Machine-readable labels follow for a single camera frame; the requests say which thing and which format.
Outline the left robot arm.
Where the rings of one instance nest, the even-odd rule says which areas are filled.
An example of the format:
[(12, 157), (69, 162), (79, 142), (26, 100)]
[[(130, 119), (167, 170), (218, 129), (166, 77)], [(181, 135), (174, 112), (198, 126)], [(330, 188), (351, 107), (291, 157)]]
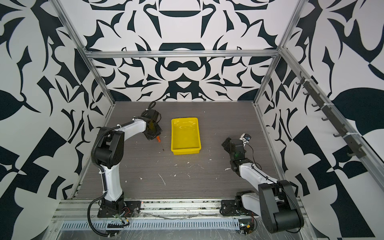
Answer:
[(113, 214), (121, 214), (124, 208), (124, 192), (120, 183), (120, 162), (124, 156), (125, 141), (144, 134), (147, 140), (160, 136), (162, 129), (159, 121), (161, 114), (146, 109), (139, 117), (115, 127), (100, 129), (91, 150), (92, 163), (99, 169), (103, 184), (101, 207)]

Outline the yellow plastic bin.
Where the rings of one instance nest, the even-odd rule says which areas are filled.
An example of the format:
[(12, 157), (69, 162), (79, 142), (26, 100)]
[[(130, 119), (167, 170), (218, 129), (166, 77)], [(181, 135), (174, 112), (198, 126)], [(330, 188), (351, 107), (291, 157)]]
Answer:
[(171, 151), (174, 155), (199, 154), (202, 149), (198, 118), (177, 118), (171, 121)]

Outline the orange handled screwdriver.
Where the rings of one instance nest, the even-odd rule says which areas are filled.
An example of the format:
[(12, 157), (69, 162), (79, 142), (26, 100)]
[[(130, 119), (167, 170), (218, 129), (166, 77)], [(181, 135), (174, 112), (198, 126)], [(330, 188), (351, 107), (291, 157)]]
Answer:
[(163, 146), (163, 144), (162, 144), (162, 141), (161, 141), (160, 136), (157, 136), (156, 139), (157, 139), (157, 141), (161, 144), (162, 150), (164, 151), (165, 149), (164, 149), (164, 146)]

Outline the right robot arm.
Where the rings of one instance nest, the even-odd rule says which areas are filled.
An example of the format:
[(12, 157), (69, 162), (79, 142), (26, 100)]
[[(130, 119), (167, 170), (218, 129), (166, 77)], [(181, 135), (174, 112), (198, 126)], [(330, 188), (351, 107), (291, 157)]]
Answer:
[(226, 138), (222, 147), (230, 156), (232, 171), (250, 183), (257, 192), (238, 192), (232, 207), (222, 205), (221, 214), (257, 215), (271, 234), (298, 233), (305, 221), (291, 183), (268, 176), (255, 160), (246, 157), (245, 146), (250, 139), (248, 134), (243, 134), (240, 139)]

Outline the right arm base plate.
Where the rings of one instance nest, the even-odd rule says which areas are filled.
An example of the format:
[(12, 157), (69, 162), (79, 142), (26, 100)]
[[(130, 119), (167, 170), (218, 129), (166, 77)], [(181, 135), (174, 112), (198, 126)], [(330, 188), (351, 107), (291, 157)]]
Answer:
[(221, 200), (220, 214), (224, 217), (252, 216), (252, 212), (245, 209), (241, 200)]

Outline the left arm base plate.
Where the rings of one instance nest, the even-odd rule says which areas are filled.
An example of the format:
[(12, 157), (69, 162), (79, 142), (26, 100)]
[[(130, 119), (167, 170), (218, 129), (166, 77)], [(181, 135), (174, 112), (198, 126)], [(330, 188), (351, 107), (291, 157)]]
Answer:
[(122, 218), (130, 218), (140, 213), (141, 201), (110, 202), (102, 200), (98, 218), (112, 218), (119, 215)]

